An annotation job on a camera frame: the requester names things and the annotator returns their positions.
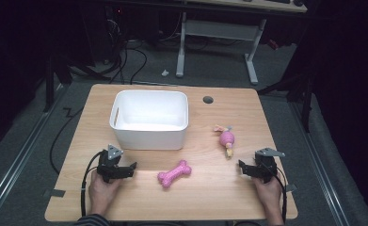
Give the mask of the pink bone chew toy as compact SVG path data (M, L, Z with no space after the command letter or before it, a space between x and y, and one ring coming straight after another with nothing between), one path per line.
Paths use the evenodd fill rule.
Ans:
M189 175L192 172L191 167L185 160L180 160L178 165L169 171L162 171L157 174L157 179L164 189L169 188L175 179L183 175Z

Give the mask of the dark computer tower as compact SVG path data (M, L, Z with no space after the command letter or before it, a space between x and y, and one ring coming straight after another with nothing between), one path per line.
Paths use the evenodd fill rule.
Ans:
M122 46L124 45L124 28L122 8L105 6L105 25L111 45L110 60L115 62L120 55Z

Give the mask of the dark metal stand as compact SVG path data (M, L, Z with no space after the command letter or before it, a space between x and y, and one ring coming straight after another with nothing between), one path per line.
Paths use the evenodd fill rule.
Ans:
M286 100L290 103L301 102L300 121L306 133L310 132L310 113L312 110L312 87L315 73L300 73L290 78L283 78L267 88L257 91L259 95L266 95L273 90L287 90Z
M55 101L55 77L62 85L69 85L72 82L68 61L67 57L61 55L52 55L46 61L45 112L50 111Z

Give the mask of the person's right hand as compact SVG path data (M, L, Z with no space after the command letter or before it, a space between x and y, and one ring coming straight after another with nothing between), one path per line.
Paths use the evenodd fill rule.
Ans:
M262 179L254 178L253 183L256 186L261 204L264 207L266 218L281 217L280 194L281 187L277 179L271 179L264 183Z

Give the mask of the white plastic bin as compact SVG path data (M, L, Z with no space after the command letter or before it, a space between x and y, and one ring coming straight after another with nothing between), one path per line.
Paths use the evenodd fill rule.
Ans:
M180 150L189 124L187 96L172 90L120 91L109 124L124 150Z

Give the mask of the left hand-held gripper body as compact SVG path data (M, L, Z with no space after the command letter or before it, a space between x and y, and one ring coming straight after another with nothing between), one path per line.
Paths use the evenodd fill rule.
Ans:
M134 170L121 167L119 162L122 158L123 150L109 144L106 150L102 150L99 157L97 173L108 183L111 179L124 179L122 173L126 170Z

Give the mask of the pink ball rope toy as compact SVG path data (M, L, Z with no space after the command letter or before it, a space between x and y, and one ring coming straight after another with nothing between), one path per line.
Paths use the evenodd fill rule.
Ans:
M232 133L232 127L224 127L216 124L214 131L220 133L219 143L226 149L226 158L231 159L233 157L233 144L235 142L235 137Z

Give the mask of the person's left hand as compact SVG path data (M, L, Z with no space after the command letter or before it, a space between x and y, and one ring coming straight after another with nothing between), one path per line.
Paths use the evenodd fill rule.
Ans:
M89 212L92 215L97 214L104 217L115 200L121 183L121 179L115 179L111 183L107 183L97 171L93 171L89 186Z

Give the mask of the metal floor rail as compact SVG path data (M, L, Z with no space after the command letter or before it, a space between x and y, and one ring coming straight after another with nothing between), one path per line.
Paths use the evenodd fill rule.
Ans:
M50 106L45 103L46 86L41 85L35 99L17 116L0 141L0 208L18 180L55 105L68 90L57 85Z
M328 208L334 218L336 226L350 226L342 204L339 201L336 189L330 181L324 164L317 152L311 133L306 131L305 126L302 123L300 107L293 103L289 103L288 105L291 109L291 112L295 116L296 124L299 127L301 134L307 144L307 150L312 162L314 173L327 201Z

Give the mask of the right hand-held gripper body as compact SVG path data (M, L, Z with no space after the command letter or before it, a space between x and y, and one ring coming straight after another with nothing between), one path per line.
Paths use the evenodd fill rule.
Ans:
M263 148L256 151L254 157L255 166L249 168L249 176L262 179L264 183L268 183L278 173L275 158L284 156L285 153L271 148Z

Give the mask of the white-legged wooden desk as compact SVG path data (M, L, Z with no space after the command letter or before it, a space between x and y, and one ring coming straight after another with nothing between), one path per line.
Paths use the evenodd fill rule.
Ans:
M254 9L259 12L282 12L282 13L306 13L307 7L297 7L293 0L290 4L280 4L265 0L183 0L183 4L199 3L203 5L233 7L237 9ZM253 58L255 56L260 39L264 33L266 17L256 20L256 24L233 24L223 22L212 22L208 19L187 19L186 12L182 13L180 49L178 52L176 76L184 76L185 62L185 38L187 36L217 38L225 40L244 40L250 41L252 46L249 52L244 54L247 65L249 81L252 85L258 84Z

